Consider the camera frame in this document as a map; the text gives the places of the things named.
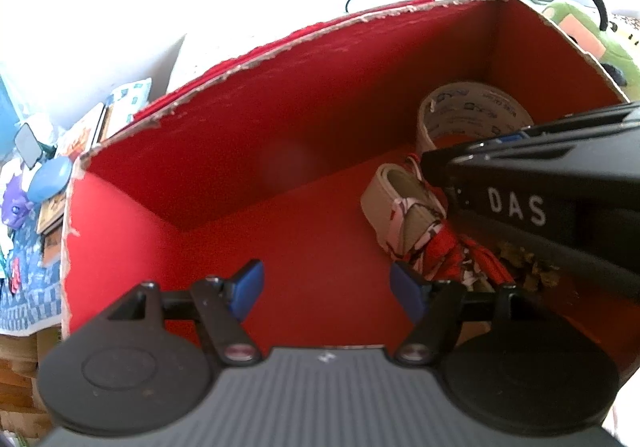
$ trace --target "blue patterned cloth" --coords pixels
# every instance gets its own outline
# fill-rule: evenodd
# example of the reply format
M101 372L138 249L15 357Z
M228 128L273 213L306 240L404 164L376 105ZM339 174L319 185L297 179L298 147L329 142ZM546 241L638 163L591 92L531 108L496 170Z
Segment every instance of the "blue patterned cloth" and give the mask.
M60 324L60 261L42 267L43 238L36 233L40 205L31 210L23 226L15 231L14 249L8 254L0 283L0 334L31 335ZM20 289L11 293L11 265L20 263Z

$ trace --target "green plush toy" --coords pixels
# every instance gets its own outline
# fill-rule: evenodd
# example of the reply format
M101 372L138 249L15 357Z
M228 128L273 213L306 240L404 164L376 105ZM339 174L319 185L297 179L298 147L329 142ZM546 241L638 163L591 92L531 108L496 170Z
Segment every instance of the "green plush toy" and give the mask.
M556 23L583 51L590 53L619 85L629 100L640 100L640 45L638 34L609 22L602 0L593 0L599 21L588 8L555 0L542 15Z

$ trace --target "blue computer mouse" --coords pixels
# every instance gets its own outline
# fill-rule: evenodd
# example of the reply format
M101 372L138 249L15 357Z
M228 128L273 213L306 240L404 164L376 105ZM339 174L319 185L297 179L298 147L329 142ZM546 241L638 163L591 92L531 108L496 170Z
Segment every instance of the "blue computer mouse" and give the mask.
M42 203L65 189L71 178L72 166L73 162L66 156L57 156L44 162L29 185L29 201Z

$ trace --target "red box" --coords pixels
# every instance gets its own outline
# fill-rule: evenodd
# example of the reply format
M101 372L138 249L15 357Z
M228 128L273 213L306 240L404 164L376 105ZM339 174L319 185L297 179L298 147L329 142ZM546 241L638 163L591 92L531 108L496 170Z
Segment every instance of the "red box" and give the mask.
M359 199L412 148L420 101L456 80L506 91L536 123L624 101L518 0L415 0L293 33L213 67L76 163L65 326L140 281L185 288L257 257L266 286L246 328L263 350L394 348L410 323Z

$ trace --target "white logo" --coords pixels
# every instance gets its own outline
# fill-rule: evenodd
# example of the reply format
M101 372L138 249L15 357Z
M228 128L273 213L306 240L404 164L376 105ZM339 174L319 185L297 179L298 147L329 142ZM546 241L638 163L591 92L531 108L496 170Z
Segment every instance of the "white logo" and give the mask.
M331 351L325 351L321 355L318 355L318 360L320 362L324 362L325 364L332 363L337 358L338 357L336 355L334 355Z
M491 205L491 210L496 214L502 212L502 198L500 197L500 192L498 189L494 187L489 187L487 190L487 194L489 194L489 204ZM544 210L540 207L544 203L542 197L534 195L529 196L529 210L531 211L531 216L529 220L537 227L543 227L546 223L546 214ZM509 192L509 217L517 216L520 221L524 221L524 214L522 209L520 208L520 202L515 194L515 192Z

